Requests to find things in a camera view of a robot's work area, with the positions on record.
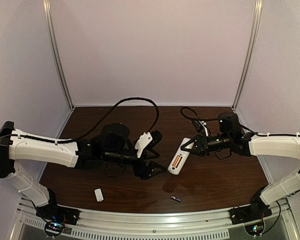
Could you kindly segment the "white remote control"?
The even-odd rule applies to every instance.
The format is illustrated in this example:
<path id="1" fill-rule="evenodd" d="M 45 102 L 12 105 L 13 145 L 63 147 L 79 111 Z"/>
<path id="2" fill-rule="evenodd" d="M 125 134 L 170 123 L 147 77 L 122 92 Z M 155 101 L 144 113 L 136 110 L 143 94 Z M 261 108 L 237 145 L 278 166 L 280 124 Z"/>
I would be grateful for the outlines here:
<path id="1" fill-rule="evenodd" d="M 188 156 L 190 155 L 189 151 L 186 150 L 191 150 L 193 147 L 193 143 L 190 143 L 189 145 L 185 146 L 184 149 L 182 150 L 182 146 L 189 142 L 191 139 L 188 137 L 183 138 L 181 144 L 178 147 L 178 150 L 176 151 L 174 157 L 172 158 L 167 170 L 169 173 L 172 175 L 178 175 L 183 168 Z"/>

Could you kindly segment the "orange AA battery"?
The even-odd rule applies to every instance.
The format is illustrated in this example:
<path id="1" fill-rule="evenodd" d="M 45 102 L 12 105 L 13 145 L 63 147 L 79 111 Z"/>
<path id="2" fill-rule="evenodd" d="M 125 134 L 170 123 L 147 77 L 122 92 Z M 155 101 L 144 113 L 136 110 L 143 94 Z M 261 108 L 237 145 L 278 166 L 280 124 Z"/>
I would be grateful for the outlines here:
<path id="1" fill-rule="evenodd" d="M 182 156 L 181 155 L 177 155 L 176 157 L 175 157 L 175 159 L 174 159 L 174 161 L 173 161 L 173 163 L 172 163 L 172 169 L 175 169 L 175 168 L 177 168 L 178 167 L 178 165 L 179 165 L 179 163 L 180 163 L 180 161 L 182 160 Z"/>

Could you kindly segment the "purple AA battery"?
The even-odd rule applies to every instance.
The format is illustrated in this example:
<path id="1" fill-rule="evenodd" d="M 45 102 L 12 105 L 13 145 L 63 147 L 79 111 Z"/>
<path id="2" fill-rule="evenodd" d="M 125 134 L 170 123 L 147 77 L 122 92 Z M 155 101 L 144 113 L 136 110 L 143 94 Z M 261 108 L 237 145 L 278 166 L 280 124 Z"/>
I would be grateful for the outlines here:
<path id="1" fill-rule="evenodd" d="M 181 202 L 182 202 L 182 200 L 181 200 L 180 198 L 176 197 L 176 196 L 171 196 L 170 198 L 171 198 L 172 200 L 178 202 L 178 203 L 181 203 Z"/>

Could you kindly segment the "white battery cover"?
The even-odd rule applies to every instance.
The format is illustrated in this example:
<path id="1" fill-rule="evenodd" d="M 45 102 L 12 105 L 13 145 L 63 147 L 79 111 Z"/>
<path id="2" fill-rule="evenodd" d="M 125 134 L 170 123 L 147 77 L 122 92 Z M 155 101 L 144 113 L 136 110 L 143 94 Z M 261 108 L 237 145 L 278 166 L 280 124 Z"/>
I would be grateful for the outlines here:
<path id="1" fill-rule="evenodd" d="M 94 190 L 94 195 L 97 202 L 102 202 L 104 200 L 103 192 L 100 188 Z"/>

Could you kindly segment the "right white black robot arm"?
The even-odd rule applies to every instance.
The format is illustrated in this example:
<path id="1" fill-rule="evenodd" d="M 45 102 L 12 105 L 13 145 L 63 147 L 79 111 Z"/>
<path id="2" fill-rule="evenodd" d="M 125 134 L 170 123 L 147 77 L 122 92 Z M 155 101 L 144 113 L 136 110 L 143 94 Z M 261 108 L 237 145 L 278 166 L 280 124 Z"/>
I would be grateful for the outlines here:
<path id="1" fill-rule="evenodd" d="M 300 133 L 257 133 L 240 124 L 234 112 L 223 112 L 215 120 L 219 123 L 219 133 L 209 135 L 202 125 L 203 119 L 191 118 L 198 135 L 183 143 L 180 149 L 200 157 L 228 149 L 230 153 L 245 157 L 277 156 L 300 160 Z M 256 192 L 250 200 L 249 213 L 260 217 L 269 205 L 299 191 L 300 169 Z"/>

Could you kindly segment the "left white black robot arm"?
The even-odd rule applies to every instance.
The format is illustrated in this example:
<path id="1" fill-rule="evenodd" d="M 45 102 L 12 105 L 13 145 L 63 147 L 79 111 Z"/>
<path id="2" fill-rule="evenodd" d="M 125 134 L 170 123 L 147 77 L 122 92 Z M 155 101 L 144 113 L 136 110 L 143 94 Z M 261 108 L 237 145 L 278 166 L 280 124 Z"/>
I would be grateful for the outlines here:
<path id="1" fill-rule="evenodd" d="M 160 154 L 153 148 L 162 139 L 158 131 L 143 133 L 136 143 L 129 139 L 130 130 L 121 123 L 107 124 L 100 135 L 92 139 L 46 138 L 23 132 L 12 121 L 0 129 L 0 179 L 7 179 L 28 197 L 37 213 L 56 219 L 62 215 L 52 189 L 39 184 L 26 173 L 18 160 L 53 163 L 74 169 L 96 169 L 103 164 L 123 169 L 131 167 L 142 180 L 164 173 L 167 169 L 155 162 Z"/>

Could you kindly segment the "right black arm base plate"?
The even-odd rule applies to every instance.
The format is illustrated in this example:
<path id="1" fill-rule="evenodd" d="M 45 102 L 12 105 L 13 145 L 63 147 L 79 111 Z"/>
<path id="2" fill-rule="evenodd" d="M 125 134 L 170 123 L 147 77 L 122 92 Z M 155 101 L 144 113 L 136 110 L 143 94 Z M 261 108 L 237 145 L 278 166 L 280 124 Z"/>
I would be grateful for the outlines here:
<path id="1" fill-rule="evenodd" d="M 259 209 L 256 204 L 235 206 L 231 208 L 228 213 L 233 225 L 261 220 L 264 217 L 269 217 L 272 215 L 272 211 L 269 206 Z"/>

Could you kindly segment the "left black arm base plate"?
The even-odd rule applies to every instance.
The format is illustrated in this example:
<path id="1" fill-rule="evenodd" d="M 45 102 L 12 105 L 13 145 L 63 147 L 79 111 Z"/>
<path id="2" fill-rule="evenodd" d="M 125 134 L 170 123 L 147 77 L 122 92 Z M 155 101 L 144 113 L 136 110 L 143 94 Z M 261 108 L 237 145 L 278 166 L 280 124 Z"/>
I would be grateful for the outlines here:
<path id="1" fill-rule="evenodd" d="M 75 226 L 79 219 L 80 211 L 75 208 L 64 206 L 45 205 L 42 207 L 35 207 L 36 215 L 44 220 L 56 221 L 62 224 Z"/>

